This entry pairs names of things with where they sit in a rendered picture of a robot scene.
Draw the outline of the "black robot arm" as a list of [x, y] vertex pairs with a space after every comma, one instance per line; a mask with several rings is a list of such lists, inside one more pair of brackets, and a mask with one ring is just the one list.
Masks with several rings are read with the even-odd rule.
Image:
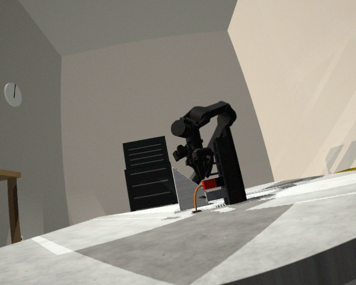
[[[171, 125], [171, 133], [174, 136], [185, 138], [186, 140], [195, 137], [201, 137], [199, 129], [210, 122], [211, 117], [217, 116], [217, 127], [208, 144], [212, 152], [212, 141], [214, 138], [223, 137], [222, 129], [225, 126], [232, 126], [237, 119], [235, 110], [226, 102], [219, 101], [207, 107], [193, 107], [184, 117], [180, 117]], [[190, 144], [187, 146], [178, 145], [177, 150], [173, 153], [173, 157], [178, 162], [180, 159], [191, 155], [192, 149]]]

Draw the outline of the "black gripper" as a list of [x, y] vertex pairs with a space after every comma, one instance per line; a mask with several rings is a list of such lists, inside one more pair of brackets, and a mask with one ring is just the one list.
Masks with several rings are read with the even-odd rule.
[[205, 178], [206, 170], [208, 167], [209, 158], [212, 156], [212, 150], [209, 147], [203, 148], [203, 139], [201, 137], [190, 138], [186, 140], [186, 143], [190, 144], [192, 154], [188, 155], [186, 159], [186, 166], [190, 166], [194, 169], [198, 179], [202, 181]]

